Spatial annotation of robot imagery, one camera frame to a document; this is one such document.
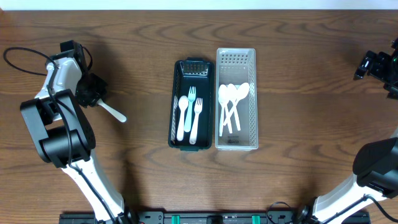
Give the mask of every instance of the wooden table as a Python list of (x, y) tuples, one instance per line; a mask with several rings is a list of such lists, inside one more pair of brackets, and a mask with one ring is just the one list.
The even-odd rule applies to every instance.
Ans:
[[(128, 205), (181, 210), (293, 207), (335, 188), (352, 172), (358, 150), (388, 138), (398, 102), (373, 79), (352, 81), (367, 50), (391, 52), (394, 11), (75, 11), (3, 12), (0, 51), (30, 47), (47, 55), (73, 39), (94, 57), (109, 83), (102, 108), (84, 112), (98, 159)], [(256, 49), (259, 149), (198, 153), (167, 145), (174, 63), (215, 62), (219, 47)], [(44, 60), (9, 54), (18, 66), (45, 72)], [(19, 112), (45, 77), (0, 60), (0, 217), (4, 223), (57, 223), (62, 212), (91, 211), (75, 183), (44, 163)], [(382, 203), (398, 216), (398, 203)], [(389, 223), (374, 205), (373, 223)]]

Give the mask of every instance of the white plastic fork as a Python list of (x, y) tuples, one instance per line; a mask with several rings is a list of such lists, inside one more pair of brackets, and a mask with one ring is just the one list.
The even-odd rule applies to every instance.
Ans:
[(195, 119), (193, 120), (191, 136), (189, 137), (190, 144), (195, 144), (197, 142), (198, 120), (199, 120), (199, 114), (201, 113), (202, 108), (203, 108), (203, 99), (197, 98), (197, 102), (195, 103), (195, 108), (193, 109), (195, 112)]
[(192, 104), (193, 104), (193, 102), (195, 102), (196, 97), (197, 97), (197, 89), (196, 89), (196, 87), (191, 86), (189, 88), (189, 94), (188, 94), (189, 105), (188, 105), (187, 117), (185, 117), (185, 123), (184, 123), (184, 131), (185, 132), (191, 131)]

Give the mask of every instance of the white cutlery tray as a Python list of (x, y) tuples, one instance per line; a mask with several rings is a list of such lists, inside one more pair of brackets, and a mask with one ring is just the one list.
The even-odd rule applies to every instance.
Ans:
[[(258, 120), (257, 120), (257, 86), (256, 86), (256, 51), (254, 49), (224, 49), (217, 50), (216, 65), (216, 122), (215, 140), (219, 150), (250, 151), (259, 147)], [(235, 118), (231, 117), (233, 133), (228, 126), (223, 128), (223, 135), (219, 136), (221, 105), (218, 101), (220, 85), (232, 83), (238, 88), (242, 83), (249, 83), (249, 94), (239, 101), (236, 109), (239, 115), (241, 130), (236, 128)]]

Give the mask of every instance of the plastic spoon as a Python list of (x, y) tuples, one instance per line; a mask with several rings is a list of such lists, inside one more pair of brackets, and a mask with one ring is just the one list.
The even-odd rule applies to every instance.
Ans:
[(230, 95), (230, 100), (232, 101), (232, 108), (231, 108), (231, 113), (227, 114), (227, 118), (231, 119), (232, 113), (235, 115), (235, 122), (236, 122), (236, 128), (238, 131), (241, 130), (241, 123), (239, 122), (239, 116), (238, 116), (238, 111), (236, 110), (236, 105), (239, 103), (240, 100), (245, 99), (247, 95), (249, 94), (249, 89), (250, 86), (248, 83), (243, 83), (241, 86), (239, 86), (238, 89), (236, 89), (234, 84), (229, 84), (228, 85), (228, 94)]
[(127, 118), (125, 115), (123, 115), (122, 113), (113, 109), (112, 107), (108, 106), (106, 103), (104, 103), (104, 101), (101, 98), (97, 101), (97, 104), (102, 106), (104, 109), (106, 109), (109, 113), (111, 113), (111, 115), (113, 115), (120, 122), (124, 123), (127, 121)]
[[(218, 130), (218, 136), (221, 137), (223, 135), (223, 128), (224, 128), (224, 110), (226, 110), (226, 114), (228, 114), (228, 102), (229, 102), (229, 96), (228, 96), (228, 89), (226, 85), (220, 85), (218, 88), (218, 102), (221, 105), (221, 116), (220, 116), (220, 126)], [(229, 133), (232, 133), (232, 126), (231, 126), (231, 120), (228, 119), (226, 120), (228, 124), (228, 130)]]
[(178, 122), (178, 129), (177, 129), (177, 140), (182, 141), (184, 139), (184, 115), (185, 110), (188, 107), (188, 97), (181, 96), (180, 100), (178, 101), (178, 107), (180, 108), (180, 121)]

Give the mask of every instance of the black cable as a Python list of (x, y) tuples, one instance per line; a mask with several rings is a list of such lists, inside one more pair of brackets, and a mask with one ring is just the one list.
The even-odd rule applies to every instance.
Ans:
[(266, 211), (267, 218), (268, 218), (268, 220), (269, 220), (272, 224), (277, 224), (277, 223), (274, 222), (274, 221), (272, 221), (272, 218), (268, 215), (268, 211), (272, 209), (272, 206), (274, 206), (274, 205), (280, 205), (280, 204), (288, 206), (288, 207), (290, 208), (290, 210), (293, 211), (292, 207), (290, 207), (290, 206), (289, 206), (287, 203), (285, 203), (285, 202), (274, 202), (274, 203), (272, 203), (272, 205), (271, 205), (271, 206), (267, 209), (267, 211)]
[(52, 63), (54, 64), (54, 66), (56, 66), (56, 63), (54, 62), (54, 60), (52, 60), (49, 56), (43, 54), (42, 52), (38, 52), (38, 51), (36, 51), (36, 50), (28, 49), (28, 48), (25, 48), (25, 47), (9, 47), (9, 48), (7, 48), (7, 49), (4, 51), (4, 53), (2, 54), (2, 57), (3, 57), (4, 61), (6, 61), (7, 64), (8, 64), (9, 66), (15, 68), (16, 70), (20, 70), (20, 71), (22, 71), (22, 72), (26, 72), (26, 73), (33, 74), (33, 75), (44, 75), (44, 76), (47, 76), (47, 74), (27, 71), (27, 70), (24, 70), (24, 69), (22, 69), (22, 68), (19, 68), (19, 67), (15, 66), (14, 64), (12, 64), (12, 63), (11, 63), (10, 61), (8, 61), (8, 59), (7, 59), (7, 53), (8, 53), (8, 51), (10, 51), (10, 50), (25, 50), (25, 51), (28, 51), (28, 52), (32, 52), (32, 53), (41, 55), (41, 56), (45, 57), (47, 60), (49, 60), (50, 62), (52, 62)]
[(93, 66), (93, 56), (91, 56), (90, 52), (88, 51), (88, 49), (86, 47), (83, 47), (83, 49), (85, 49), (87, 51), (88, 55), (90, 56), (90, 63), (87, 66), (87, 71), (90, 71), (91, 67)]
[(326, 220), (325, 222), (323, 222), (323, 224), (327, 224), (330, 223), (332, 220), (334, 220), (335, 218), (339, 217), (340, 215), (348, 212), (349, 210), (351, 210), (352, 208), (354, 208), (355, 206), (359, 205), (360, 203), (366, 201), (366, 197), (363, 196), (361, 199), (357, 200), (356, 202), (352, 203), (351, 205), (349, 205), (348, 207), (344, 208), (341, 212), (337, 212), (335, 215), (333, 215), (332, 217), (330, 217), (328, 220)]
[(364, 195), (361, 199), (357, 200), (356, 202), (352, 203), (351, 205), (349, 205), (348, 207), (346, 207), (345, 209), (343, 209), (341, 212), (336, 213), (336, 215), (333, 215), (331, 218), (329, 218), (327, 221), (323, 222), (323, 224), (327, 224), (330, 223), (332, 220), (334, 220), (335, 218), (339, 217), (340, 215), (348, 212), (349, 210), (351, 210), (352, 208), (354, 208), (355, 206), (359, 205), (362, 202), (365, 202), (367, 199), (372, 200), (377, 208), (380, 210), (380, 212), (386, 217), (388, 218), (390, 221), (398, 223), (398, 219), (396, 218), (392, 218), (379, 204), (379, 202), (377, 202), (376, 199), (374, 199), (372, 196), (370, 195)]
[(384, 209), (383, 209), (383, 207), (381, 207), (381, 205), (379, 204), (379, 202), (377, 202), (377, 200), (376, 199), (374, 199), (372, 196), (370, 196), (370, 195), (367, 195), (367, 196), (365, 196), (366, 198), (368, 198), (368, 199), (370, 199), (370, 200), (372, 200), (375, 204), (376, 204), (376, 206), (377, 206), (377, 208), (380, 210), (380, 212), (386, 217), (386, 218), (388, 218), (390, 221), (392, 221), (392, 222), (395, 222), (395, 223), (398, 223), (398, 219), (396, 219), (396, 218), (392, 218)]
[[(52, 75), (51, 75), (51, 77), (50, 77), (49, 84), (47, 85), (47, 91), (48, 91), (48, 93), (49, 93), (50, 100), (51, 100), (52, 103), (55, 105), (55, 107), (56, 107), (58, 113), (60, 114), (60, 116), (61, 116), (61, 118), (62, 118), (63, 125), (64, 125), (64, 127), (65, 127), (66, 132), (67, 132), (68, 147), (69, 147), (68, 165), (69, 165), (69, 167), (71, 167), (72, 169), (74, 169), (76, 172), (78, 172), (79, 175), (81, 175), (81, 177), (83, 178), (83, 180), (86, 182), (87, 186), (90, 188), (90, 190), (93, 192), (93, 194), (94, 194), (94, 195), (96, 196), (96, 198), (99, 200), (99, 202), (101, 202), (102, 206), (104, 207), (104, 209), (105, 209), (106, 212), (108, 213), (108, 215), (109, 215), (109, 217), (110, 217), (112, 223), (116, 223), (116, 222), (115, 222), (115, 219), (113, 218), (113, 215), (111, 214), (111, 212), (110, 212), (110, 210), (109, 210), (109, 208), (108, 208), (108, 206), (105, 204), (105, 202), (103, 201), (103, 199), (101, 198), (101, 196), (99, 195), (99, 193), (94, 189), (93, 185), (92, 185), (91, 182), (87, 179), (87, 177), (86, 177), (86, 175), (83, 173), (83, 171), (82, 171), (81, 169), (77, 168), (77, 167), (72, 166), (72, 137), (71, 137), (71, 134), (70, 134), (70, 129), (69, 129), (68, 121), (66, 120), (65, 115), (64, 115), (63, 111), (61, 110), (61, 108), (60, 108), (60, 106), (59, 106), (60, 104), (57, 103), (56, 96), (52, 94), (52, 89), (51, 89), (51, 86), (53, 85), (54, 78), (55, 78), (54, 74), (56, 74), (56, 73), (57, 73), (57, 70), (58, 70), (57, 64), (55, 63), (54, 60), (52, 60), (52, 59), (51, 59), (50, 57), (48, 57), (47, 55), (45, 55), (45, 54), (43, 54), (43, 53), (41, 53), (41, 52), (38, 52), (38, 51), (36, 51), (36, 50), (33, 50), (33, 49), (28, 49), (28, 48), (25, 48), (25, 47), (10, 47), (10, 48), (6, 49), (6, 50), (4, 51), (4, 53), (3, 53), (4, 61), (6, 61), (7, 64), (10, 65), (11, 67), (13, 67), (13, 68), (15, 68), (15, 69), (17, 69), (17, 70), (20, 70), (20, 71), (22, 71), (22, 72), (26, 72), (26, 73), (33, 74), (33, 75), (44, 75), (44, 76), (47, 76), (47, 75), (44, 74), (44, 73), (30, 72), (30, 71), (21, 69), (21, 68), (15, 66), (14, 64), (12, 64), (12, 63), (11, 63), (10, 61), (8, 61), (8, 59), (7, 59), (7, 53), (8, 53), (10, 50), (25, 50), (25, 51), (28, 51), (28, 52), (33, 52), (33, 53), (35, 53), (35, 54), (38, 54), (38, 55), (41, 55), (41, 56), (45, 57), (47, 60), (49, 60), (50, 62), (53, 63), (53, 65), (54, 65), (54, 71), (53, 71), (53, 73), (52, 73)], [(92, 66), (92, 64), (93, 64), (93, 63), (92, 63), (92, 62), (93, 62), (92, 56), (91, 56), (91, 54), (89, 53), (89, 51), (88, 51), (87, 49), (86, 49), (86, 51), (87, 51), (88, 55), (89, 55), (90, 58), (91, 58), (91, 62), (90, 62), (90, 64), (89, 64), (89, 66), (90, 66), (90, 68), (91, 68), (91, 66)]]

